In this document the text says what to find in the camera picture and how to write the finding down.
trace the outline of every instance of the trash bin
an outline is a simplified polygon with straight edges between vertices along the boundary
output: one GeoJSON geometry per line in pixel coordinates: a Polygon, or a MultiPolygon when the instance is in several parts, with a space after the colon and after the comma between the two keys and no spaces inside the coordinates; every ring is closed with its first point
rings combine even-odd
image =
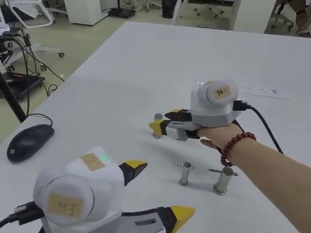
{"type": "Polygon", "coordinates": [[[177,0],[162,0],[162,17],[173,18],[177,0]]]}

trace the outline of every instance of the metal peg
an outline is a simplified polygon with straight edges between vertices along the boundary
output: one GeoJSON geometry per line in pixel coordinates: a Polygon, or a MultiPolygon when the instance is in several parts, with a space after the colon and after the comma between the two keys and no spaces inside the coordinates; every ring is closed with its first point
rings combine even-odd
{"type": "Polygon", "coordinates": [[[183,167],[183,171],[181,173],[181,178],[179,180],[179,184],[181,186],[187,186],[190,170],[194,169],[194,166],[190,162],[185,162],[183,164],[175,164],[175,165],[183,167]]]}
{"type": "MultiPolygon", "coordinates": [[[[163,120],[163,115],[161,113],[157,113],[155,114],[155,118],[154,120],[163,120]]],[[[155,132],[153,133],[153,137],[156,138],[156,139],[159,139],[161,138],[162,136],[161,135],[157,135],[155,132]]]]}
{"type": "MultiPolygon", "coordinates": [[[[208,171],[211,171],[211,172],[215,172],[215,173],[222,173],[222,171],[220,170],[215,170],[215,169],[207,169],[208,171]]],[[[233,173],[233,176],[239,176],[237,172],[234,172],[233,173]]]]}
{"type": "Polygon", "coordinates": [[[224,167],[220,174],[218,182],[213,187],[214,192],[218,195],[226,194],[227,187],[233,175],[234,175],[234,172],[231,168],[227,166],[224,167]]]}

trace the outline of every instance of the human hand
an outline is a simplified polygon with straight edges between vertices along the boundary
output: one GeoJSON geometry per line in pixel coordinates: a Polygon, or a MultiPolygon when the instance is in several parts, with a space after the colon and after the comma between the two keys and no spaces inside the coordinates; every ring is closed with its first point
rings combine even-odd
{"type": "Polygon", "coordinates": [[[201,139],[201,143],[212,149],[217,149],[216,147],[223,149],[233,137],[241,133],[242,130],[236,124],[218,128],[200,128],[198,130],[199,137],[206,137],[209,139],[201,139]]]}

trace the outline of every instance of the metal rod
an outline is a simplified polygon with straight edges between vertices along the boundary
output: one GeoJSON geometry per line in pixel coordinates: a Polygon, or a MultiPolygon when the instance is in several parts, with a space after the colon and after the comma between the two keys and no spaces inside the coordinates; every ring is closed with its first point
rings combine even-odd
{"type": "MultiPolygon", "coordinates": [[[[215,170],[215,169],[207,169],[207,170],[208,170],[208,171],[211,171],[211,172],[215,172],[215,173],[222,173],[222,171],[215,170]]],[[[234,175],[234,176],[239,176],[237,172],[234,172],[233,175],[234,175]]]]}
{"type": "Polygon", "coordinates": [[[227,192],[227,187],[233,175],[234,172],[231,168],[224,167],[218,182],[214,185],[214,192],[218,195],[224,195],[227,192]]]}
{"type": "MultiPolygon", "coordinates": [[[[163,115],[162,115],[161,113],[155,114],[154,120],[155,120],[155,121],[156,121],[156,120],[163,120],[163,115]]],[[[162,136],[161,136],[161,135],[157,135],[157,134],[154,132],[154,133],[153,133],[153,137],[154,137],[155,139],[160,139],[162,136]]]]}
{"type": "Polygon", "coordinates": [[[22,123],[27,117],[24,113],[23,109],[21,108],[18,100],[16,99],[15,95],[13,94],[12,90],[10,89],[9,85],[6,83],[3,75],[0,73],[0,90],[4,95],[7,103],[11,107],[12,111],[22,123]]]}
{"type": "Polygon", "coordinates": [[[181,178],[179,180],[179,183],[181,186],[187,186],[188,185],[188,177],[191,169],[191,163],[185,162],[183,165],[183,171],[181,173],[181,178]]]}

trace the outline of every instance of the chair wheel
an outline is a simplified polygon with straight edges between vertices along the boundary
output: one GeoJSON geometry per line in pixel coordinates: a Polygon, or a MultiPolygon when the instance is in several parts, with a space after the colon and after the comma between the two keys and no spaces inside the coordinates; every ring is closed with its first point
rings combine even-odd
{"type": "Polygon", "coordinates": [[[63,58],[63,57],[65,56],[65,54],[64,54],[63,52],[59,52],[59,53],[58,53],[58,56],[59,56],[60,58],[63,58]]]}
{"type": "Polygon", "coordinates": [[[41,65],[40,68],[42,71],[46,71],[48,69],[45,65],[41,65]]]}
{"type": "Polygon", "coordinates": [[[8,66],[6,68],[9,72],[13,72],[15,70],[15,67],[14,66],[8,66]]]}
{"type": "Polygon", "coordinates": [[[10,49],[13,48],[13,43],[12,42],[8,43],[8,48],[10,48],[10,49]]]}

